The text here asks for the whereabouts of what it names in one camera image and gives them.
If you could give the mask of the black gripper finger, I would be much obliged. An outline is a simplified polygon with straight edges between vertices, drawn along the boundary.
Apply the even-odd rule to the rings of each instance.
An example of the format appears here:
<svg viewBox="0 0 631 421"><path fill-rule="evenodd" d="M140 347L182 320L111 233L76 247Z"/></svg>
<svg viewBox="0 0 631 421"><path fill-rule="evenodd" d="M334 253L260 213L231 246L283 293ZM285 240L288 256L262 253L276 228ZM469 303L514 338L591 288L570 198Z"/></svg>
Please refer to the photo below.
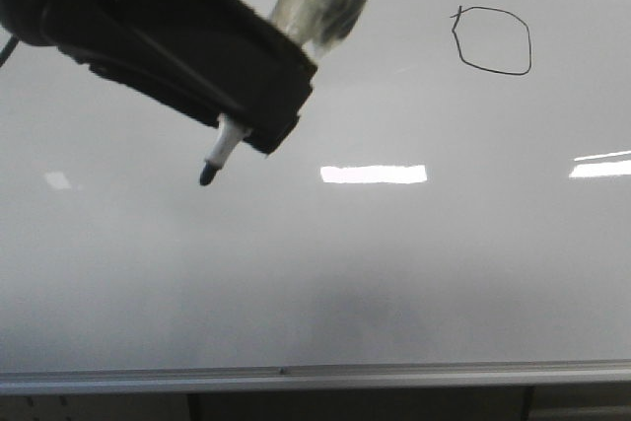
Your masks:
<svg viewBox="0 0 631 421"><path fill-rule="evenodd" d="M1 24L205 125L227 115L264 154L297 125L316 72L242 0L1 0Z"/></svg>

